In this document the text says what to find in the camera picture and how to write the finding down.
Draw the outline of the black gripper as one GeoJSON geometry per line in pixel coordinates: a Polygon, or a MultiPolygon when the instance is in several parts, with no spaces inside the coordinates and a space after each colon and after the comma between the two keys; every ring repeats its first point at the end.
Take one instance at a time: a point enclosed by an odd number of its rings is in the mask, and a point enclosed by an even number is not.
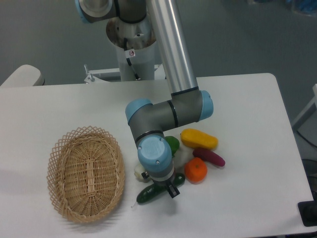
{"type": "Polygon", "coordinates": [[[170,171],[169,173],[149,173],[142,172],[142,179],[151,178],[153,182],[159,186],[168,186],[166,187],[166,191],[169,193],[171,198],[174,198],[180,194],[178,188],[173,184],[176,178],[176,171],[170,171]]]}

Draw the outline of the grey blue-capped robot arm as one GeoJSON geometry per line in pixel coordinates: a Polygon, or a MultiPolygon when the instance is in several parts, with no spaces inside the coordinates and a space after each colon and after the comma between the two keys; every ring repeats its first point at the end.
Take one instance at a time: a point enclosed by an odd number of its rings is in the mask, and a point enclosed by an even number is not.
{"type": "Polygon", "coordinates": [[[164,132],[198,122],[213,113],[208,92],[201,91],[191,67],[177,2],[174,0],[78,0],[84,22],[108,20],[107,37],[116,47],[122,80],[154,77],[151,47],[158,45],[171,99],[153,104],[137,99],[125,109],[148,176],[175,197],[172,152],[164,132]]]}

